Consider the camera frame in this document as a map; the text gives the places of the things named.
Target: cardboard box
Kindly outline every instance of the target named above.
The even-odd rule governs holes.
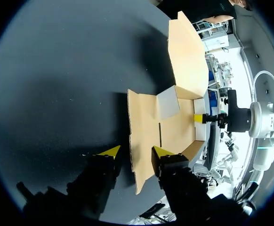
[[[206,125],[193,115],[206,113],[202,98],[208,86],[203,43],[182,13],[169,21],[168,52],[176,86],[154,95],[128,90],[130,152],[136,194],[153,174],[152,147],[195,157],[206,140]]]

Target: metal rack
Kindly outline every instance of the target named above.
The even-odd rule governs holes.
[[[195,27],[198,34],[202,34],[202,40],[204,40],[216,35],[217,33],[227,32],[228,21],[218,24],[212,24],[201,20],[196,23],[193,23],[193,26]]]

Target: cardboard flap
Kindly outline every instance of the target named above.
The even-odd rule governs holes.
[[[160,146],[157,97],[128,90],[128,108],[131,162],[138,194],[145,181],[154,173],[152,147]]]
[[[205,114],[205,100],[203,98],[193,100],[194,114]],[[195,139],[205,141],[206,140],[206,124],[194,122],[195,127]]]
[[[205,49],[196,30],[182,13],[169,21],[169,57],[176,85],[197,99],[204,96],[208,86],[208,67]]]
[[[180,114],[161,121],[162,148],[174,154],[194,141],[193,101],[179,99]]]
[[[203,144],[204,141],[195,140],[182,152],[182,154],[191,161],[197,155]]]
[[[157,95],[160,120],[169,118],[179,113],[180,107],[175,86],[168,88]]]

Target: black table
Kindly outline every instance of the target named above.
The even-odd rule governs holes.
[[[146,0],[21,8],[0,40],[0,177],[20,207],[17,182],[65,193],[90,154],[119,144],[123,167],[101,220],[126,223],[164,196],[155,177],[135,195],[126,92],[174,84],[167,34],[168,18]]]

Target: person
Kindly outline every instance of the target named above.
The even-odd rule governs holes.
[[[191,23],[204,20],[217,24],[236,19],[234,5],[251,11],[249,0],[163,0],[157,8],[171,19],[183,11]]]

